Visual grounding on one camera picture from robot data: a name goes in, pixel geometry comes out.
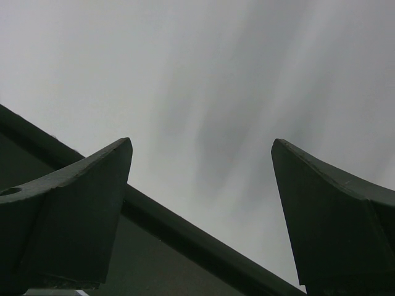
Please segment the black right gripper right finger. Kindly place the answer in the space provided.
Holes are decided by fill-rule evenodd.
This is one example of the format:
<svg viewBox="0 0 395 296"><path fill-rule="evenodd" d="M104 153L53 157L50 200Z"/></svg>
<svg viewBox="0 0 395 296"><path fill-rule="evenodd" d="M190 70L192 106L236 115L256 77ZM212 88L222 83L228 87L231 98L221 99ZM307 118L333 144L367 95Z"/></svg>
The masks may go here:
<svg viewBox="0 0 395 296"><path fill-rule="evenodd" d="M284 139L271 149L299 283L308 295L394 294L394 191Z"/></svg>

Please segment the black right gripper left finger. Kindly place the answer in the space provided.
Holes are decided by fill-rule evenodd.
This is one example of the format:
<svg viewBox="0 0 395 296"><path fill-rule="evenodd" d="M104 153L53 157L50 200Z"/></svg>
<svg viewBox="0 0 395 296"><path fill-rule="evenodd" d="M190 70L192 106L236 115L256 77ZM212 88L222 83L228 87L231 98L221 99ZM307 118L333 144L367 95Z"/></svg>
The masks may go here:
<svg viewBox="0 0 395 296"><path fill-rule="evenodd" d="M1 192L1 287L106 281L132 158L129 138Z"/></svg>

